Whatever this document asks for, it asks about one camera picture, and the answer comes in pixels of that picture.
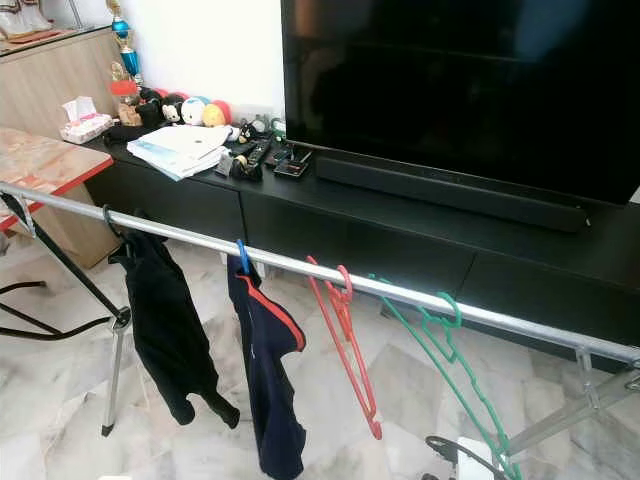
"table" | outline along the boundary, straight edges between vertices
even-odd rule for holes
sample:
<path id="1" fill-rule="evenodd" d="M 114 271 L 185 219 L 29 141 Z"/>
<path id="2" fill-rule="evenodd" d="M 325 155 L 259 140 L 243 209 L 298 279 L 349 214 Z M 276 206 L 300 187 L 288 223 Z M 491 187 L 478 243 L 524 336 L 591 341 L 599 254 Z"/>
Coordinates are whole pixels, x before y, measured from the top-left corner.
<path id="1" fill-rule="evenodd" d="M 107 153 L 0 128 L 0 181 L 93 203 L 83 182 L 111 165 L 113 159 Z M 117 245 L 101 222 L 56 212 L 38 203 L 29 204 L 29 211 L 54 241 L 85 268 L 95 265 Z M 0 231 L 25 233 L 16 222 L 15 216 L 0 204 Z"/>

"television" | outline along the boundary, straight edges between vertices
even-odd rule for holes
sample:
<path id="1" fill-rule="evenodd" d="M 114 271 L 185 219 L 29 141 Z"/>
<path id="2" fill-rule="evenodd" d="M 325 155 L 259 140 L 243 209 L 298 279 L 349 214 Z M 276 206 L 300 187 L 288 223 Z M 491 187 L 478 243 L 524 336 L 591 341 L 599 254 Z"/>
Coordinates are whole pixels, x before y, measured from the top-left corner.
<path id="1" fill-rule="evenodd" d="M 625 204 L 640 184 L 638 3 L 282 0 L 287 138 Z"/>

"soundbar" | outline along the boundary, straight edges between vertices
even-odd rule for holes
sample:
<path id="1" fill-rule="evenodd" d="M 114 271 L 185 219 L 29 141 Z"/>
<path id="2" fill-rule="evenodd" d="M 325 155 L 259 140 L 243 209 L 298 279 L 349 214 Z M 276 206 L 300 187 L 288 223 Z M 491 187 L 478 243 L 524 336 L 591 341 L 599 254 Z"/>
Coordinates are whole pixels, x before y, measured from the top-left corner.
<path id="1" fill-rule="evenodd" d="M 318 151 L 318 177 L 530 225 L 577 232 L 587 213 L 573 197 L 394 160 Z"/>

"tissue box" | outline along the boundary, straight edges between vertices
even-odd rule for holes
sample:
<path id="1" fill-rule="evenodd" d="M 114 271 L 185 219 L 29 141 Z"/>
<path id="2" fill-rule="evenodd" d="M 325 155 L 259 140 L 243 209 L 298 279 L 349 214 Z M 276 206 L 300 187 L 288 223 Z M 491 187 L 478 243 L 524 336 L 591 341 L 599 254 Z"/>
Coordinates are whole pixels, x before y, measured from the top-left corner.
<path id="1" fill-rule="evenodd" d="M 113 126 L 111 115 L 92 113 L 79 120 L 69 122 L 60 129 L 60 136 L 71 143 L 86 143 Z"/>

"marble floor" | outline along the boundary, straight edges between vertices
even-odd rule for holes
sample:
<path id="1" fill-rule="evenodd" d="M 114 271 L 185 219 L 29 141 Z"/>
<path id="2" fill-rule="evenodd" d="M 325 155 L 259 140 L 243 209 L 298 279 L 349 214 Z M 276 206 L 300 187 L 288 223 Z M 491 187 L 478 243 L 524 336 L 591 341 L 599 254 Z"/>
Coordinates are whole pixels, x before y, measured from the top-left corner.
<path id="1" fill-rule="evenodd" d="M 133 480 L 267 478 L 258 467 L 239 325 L 226 293 L 219 256 L 169 242 L 185 271 L 211 340 L 221 393 L 241 410 L 235 430 L 197 396 L 197 415 L 179 426 L 138 360 L 130 332 L 125 344 L 117 423 L 100 436 L 110 334 L 97 328 L 63 342 L 0 337 L 0 480 Z M 118 305 L 126 303 L 120 266 L 88 272 Z M 66 330 L 103 315 L 101 307 L 42 248 L 13 237 L 0 258 L 0 285 L 46 280 L 47 289 L 3 296 L 12 306 Z M 353 321 L 376 392 L 383 439 L 375 440 L 305 280 L 271 272 L 264 292 L 286 306 L 308 345 L 285 357 L 295 412 L 307 430 L 301 479 L 417 480 L 454 476 L 424 443 L 439 434 L 480 439 L 442 377 L 380 302 L 358 296 Z M 0 312 L 0 325 L 22 328 Z M 580 395 L 575 364 L 468 330 L 455 338 L 476 370 L 509 435 Z M 462 372 L 450 374 L 470 391 Z M 607 377 L 596 372 L 598 379 Z M 633 479 L 640 472 L 640 395 L 542 442 L 518 457 L 527 479 Z"/>

